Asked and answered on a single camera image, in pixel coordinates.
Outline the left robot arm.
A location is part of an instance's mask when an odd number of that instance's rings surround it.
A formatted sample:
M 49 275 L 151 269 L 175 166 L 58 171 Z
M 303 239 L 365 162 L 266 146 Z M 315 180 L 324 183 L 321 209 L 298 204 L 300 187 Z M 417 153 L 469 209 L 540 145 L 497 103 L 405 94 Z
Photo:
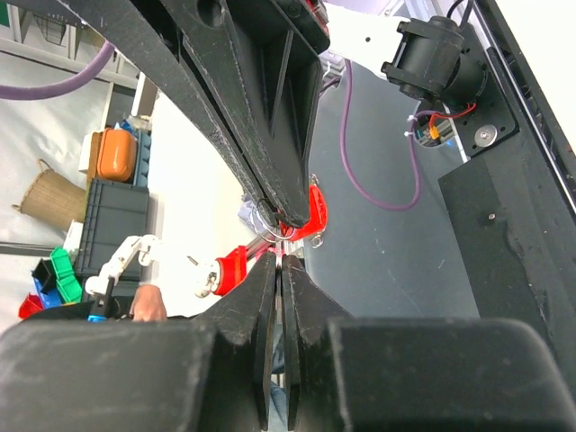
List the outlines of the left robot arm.
M 484 84 L 465 56 L 464 24 L 375 16 L 320 1 L 66 1 L 103 36 L 93 62 L 44 87 L 3 86 L 7 100 L 68 94 L 120 52 L 220 152 L 270 223 L 311 217 L 308 160 L 331 50 L 416 100 L 459 109 Z

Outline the silver key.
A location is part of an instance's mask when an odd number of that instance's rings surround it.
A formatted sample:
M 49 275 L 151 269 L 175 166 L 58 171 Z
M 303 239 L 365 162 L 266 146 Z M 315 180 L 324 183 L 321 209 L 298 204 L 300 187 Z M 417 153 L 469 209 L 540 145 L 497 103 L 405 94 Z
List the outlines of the silver key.
M 277 240 L 274 244 L 274 254 L 275 254 L 275 267 L 278 271 L 282 269 L 282 262 L 284 256 L 284 241 Z

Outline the person's hand in background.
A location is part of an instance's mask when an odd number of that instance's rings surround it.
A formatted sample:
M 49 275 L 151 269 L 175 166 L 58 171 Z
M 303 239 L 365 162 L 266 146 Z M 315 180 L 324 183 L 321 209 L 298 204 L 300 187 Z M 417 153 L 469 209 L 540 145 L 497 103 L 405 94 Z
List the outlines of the person's hand in background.
M 153 284 L 141 285 L 130 306 L 130 315 L 134 321 L 167 320 L 167 310 L 160 289 Z

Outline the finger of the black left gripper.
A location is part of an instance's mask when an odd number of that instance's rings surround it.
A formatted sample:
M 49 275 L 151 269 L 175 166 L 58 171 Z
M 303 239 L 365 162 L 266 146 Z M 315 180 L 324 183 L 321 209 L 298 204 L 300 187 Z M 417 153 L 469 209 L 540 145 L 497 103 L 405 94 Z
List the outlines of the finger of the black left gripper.
M 167 1 L 182 76 L 163 92 L 270 220 L 310 219 L 308 161 L 329 46 L 318 1 Z
M 219 151 L 258 210 L 293 221 L 293 23 L 275 1 L 66 1 Z

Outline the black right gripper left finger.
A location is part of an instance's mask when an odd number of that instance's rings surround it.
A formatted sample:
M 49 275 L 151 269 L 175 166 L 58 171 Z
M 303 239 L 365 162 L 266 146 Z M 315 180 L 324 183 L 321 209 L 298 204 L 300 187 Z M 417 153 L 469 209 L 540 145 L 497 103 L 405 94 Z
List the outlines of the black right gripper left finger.
M 194 319 L 29 320 L 1 338 L 4 431 L 261 431 L 275 257 Z

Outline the red key tag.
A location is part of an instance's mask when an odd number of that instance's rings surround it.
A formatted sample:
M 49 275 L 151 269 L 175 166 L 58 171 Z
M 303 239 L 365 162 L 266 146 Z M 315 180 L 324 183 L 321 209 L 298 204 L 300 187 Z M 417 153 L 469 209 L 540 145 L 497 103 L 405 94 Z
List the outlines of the red key tag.
M 329 221 L 329 209 L 320 188 L 316 184 L 309 186 L 310 219 L 300 228 L 290 228 L 280 223 L 281 233 L 290 241 L 298 241 L 322 233 Z

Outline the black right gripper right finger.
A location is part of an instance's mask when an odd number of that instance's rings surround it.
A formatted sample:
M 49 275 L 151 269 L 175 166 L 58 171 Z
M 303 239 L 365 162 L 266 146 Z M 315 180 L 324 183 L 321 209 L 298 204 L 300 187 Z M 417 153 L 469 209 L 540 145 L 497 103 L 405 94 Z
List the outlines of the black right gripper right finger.
M 572 431 L 545 342 L 510 319 L 356 318 L 295 256 L 281 270 L 293 431 Z

